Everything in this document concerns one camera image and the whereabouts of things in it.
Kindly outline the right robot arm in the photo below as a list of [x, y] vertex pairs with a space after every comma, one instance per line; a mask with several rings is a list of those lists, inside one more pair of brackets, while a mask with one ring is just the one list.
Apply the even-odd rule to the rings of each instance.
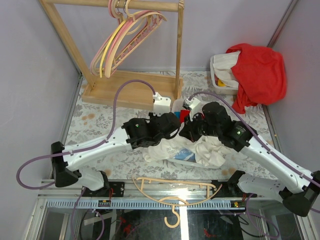
[[256, 194], [276, 200], [290, 212], [306, 217], [320, 194], [320, 173], [295, 164], [270, 146], [257, 132], [242, 121], [231, 120], [224, 106], [210, 102], [203, 107], [198, 99], [186, 99], [189, 110], [179, 135], [192, 142], [201, 137], [216, 137], [225, 147], [251, 158], [277, 179], [265, 179], [237, 170], [228, 180], [233, 197]]

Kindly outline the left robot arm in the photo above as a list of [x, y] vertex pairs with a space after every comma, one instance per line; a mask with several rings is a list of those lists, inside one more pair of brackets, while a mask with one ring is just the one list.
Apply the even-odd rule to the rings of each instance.
[[107, 175], [103, 171], [86, 169], [89, 163], [108, 154], [128, 152], [137, 148], [158, 145], [178, 133], [180, 120], [172, 112], [148, 118], [132, 118], [117, 128], [111, 136], [98, 137], [80, 144], [51, 144], [51, 163], [54, 185], [64, 188], [75, 183], [105, 197], [110, 190]]

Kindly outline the white t shirt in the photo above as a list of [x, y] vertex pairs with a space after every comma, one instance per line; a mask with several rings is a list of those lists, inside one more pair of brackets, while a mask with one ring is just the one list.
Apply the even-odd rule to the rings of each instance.
[[156, 146], [142, 150], [146, 162], [168, 160], [182, 165], [200, 168], [219, 168], [225, 163], [225, 156], [230, 153], [217, 137], [202, 136], [196, 142], [176, 136], [173, 139], [162, 139]]

